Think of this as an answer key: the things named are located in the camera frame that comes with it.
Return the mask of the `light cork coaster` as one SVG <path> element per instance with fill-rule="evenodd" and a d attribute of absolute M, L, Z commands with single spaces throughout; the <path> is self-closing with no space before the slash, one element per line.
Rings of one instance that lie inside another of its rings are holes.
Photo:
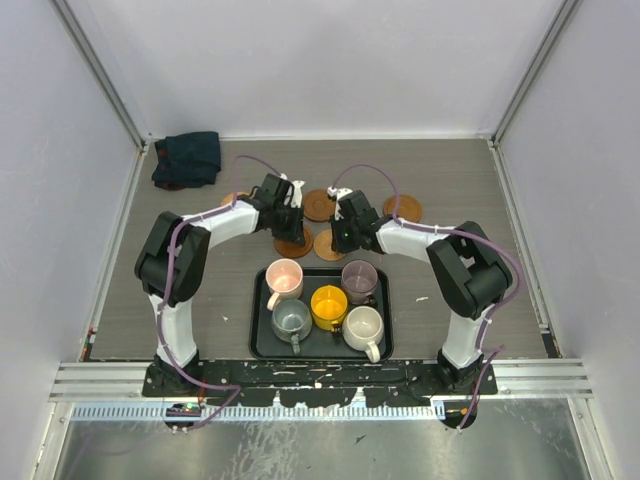
<path fill-rule="evenodd" d="M 229 193 L 221 200 L 220 205 L 221 206 L 225 206 L 227 204 L 230 204 L 233 199 L 237 199 L 238 197 L 240 197 L 242 195 L 248 195 L 248 192 Z"/>
<path fill-rule="evenodd" d="M 334 251 L 332 248 L 332 229 L 325 229 L 316 235 L 313 243 L 313 249 L 316 255 L 322 260 L 335 262 L 344 257 L 343 253 Z"/>

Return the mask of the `purple glass mug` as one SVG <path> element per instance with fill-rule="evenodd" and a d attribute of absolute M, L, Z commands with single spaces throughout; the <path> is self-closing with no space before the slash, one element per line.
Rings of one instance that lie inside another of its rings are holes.
<path fill-rule="evenodd" d="M 375 291 L 378 280 L 376 268 L 365 260 L 350 261 L 341 272 L 341 288 L 349 303 L 355 306 L 377 307 Z"/>

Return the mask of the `pink ceramic mug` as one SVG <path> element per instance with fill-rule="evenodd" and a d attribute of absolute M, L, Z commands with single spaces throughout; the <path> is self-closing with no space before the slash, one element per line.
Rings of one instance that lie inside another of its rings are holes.
<path fill-rule="evenodd" d="M 299 299 L 303 291 L 303 278 L 302 267 L 295 260 L 282 258 L 272 262 L 265 275 L 271 292 L 267 308 L 273 311 L 285 300 Z"/>

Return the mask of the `white ceramic mug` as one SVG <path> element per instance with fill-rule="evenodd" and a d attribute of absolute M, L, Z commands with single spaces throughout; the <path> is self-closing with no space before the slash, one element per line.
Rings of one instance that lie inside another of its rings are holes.
<path fill-rule="evenodd" d="M 351 310 L 342 325 L 347 345 L 364 352 L 371 363 L 381 360 L 379 343 L 384 333 L 382 316 L 372 307 L 358 306 Z"/>

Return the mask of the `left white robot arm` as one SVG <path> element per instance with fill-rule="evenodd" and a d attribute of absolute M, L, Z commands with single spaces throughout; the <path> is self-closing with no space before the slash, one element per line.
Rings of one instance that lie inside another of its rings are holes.
<path fill-rule="evenodd" d="M 192 298 L 201 286 L 209 250 L 240 236 L 268 230 L 277 240 L 303 244 L 302 180 L 268 174 L 248 194 L 205 212 L 161 213 L 139 254 L 134 274 L 156 314 L 156 355 L 167 365 L 165 385 L 178 396 L 200 384 L 193 337 Z"/>

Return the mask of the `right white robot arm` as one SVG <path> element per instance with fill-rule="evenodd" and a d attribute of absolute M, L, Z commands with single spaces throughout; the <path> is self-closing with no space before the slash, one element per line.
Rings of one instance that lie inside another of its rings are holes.
<path fill-rule="evenodd" d="M 329 187 L 327 196 L 336 202 L 330 217 L 334 251 L 397 254 L 432 267 L 451 310 L 447 337 L 437 354 L 438 379 L 449 393 L 465 391 L 482 368 L 490 312 L 513 283 L 500 253 L 472 221 L 458 227 L 427 226 L 380 216 L 360 190 Z"/>

